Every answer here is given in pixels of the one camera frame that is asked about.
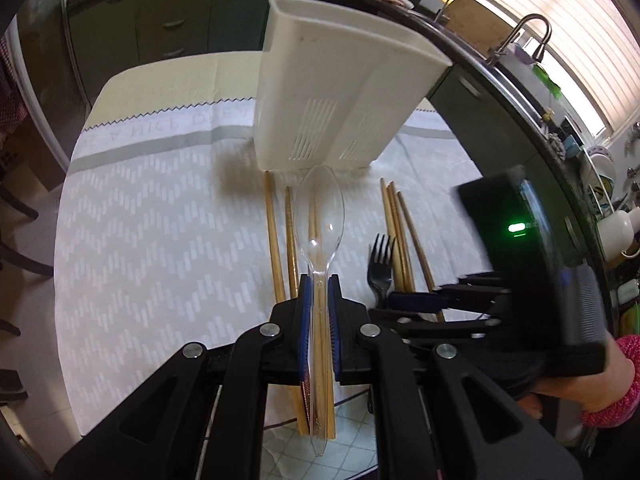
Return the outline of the pink floral sleeve forearm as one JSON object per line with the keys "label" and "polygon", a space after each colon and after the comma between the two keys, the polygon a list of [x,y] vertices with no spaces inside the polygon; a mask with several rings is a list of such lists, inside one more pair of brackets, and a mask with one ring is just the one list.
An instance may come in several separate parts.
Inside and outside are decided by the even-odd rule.
{"label": "pink floral sleeve forearm", "polygon": [[639,406],[639,336],[615,341],[601,374],[587,376],[580,419],[586,427],[614,428],[628,422]]}

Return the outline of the person's right hand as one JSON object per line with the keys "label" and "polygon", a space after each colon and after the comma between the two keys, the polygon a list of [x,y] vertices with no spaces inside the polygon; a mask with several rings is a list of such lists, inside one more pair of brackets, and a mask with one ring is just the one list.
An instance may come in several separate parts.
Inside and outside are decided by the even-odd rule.
{"label": "person's right hand", "polygon": [[[606,335],[606,362],[608,365],[613,355],[615,339],[611,334]],[[542,378],[529,390],[529,394],[518,400],[518,405],[533,419],[541,419],[542,405],[538,396],[552,396],[552,398],[577,402],[582,407],[582,401],[586,400],[586,377]]]}

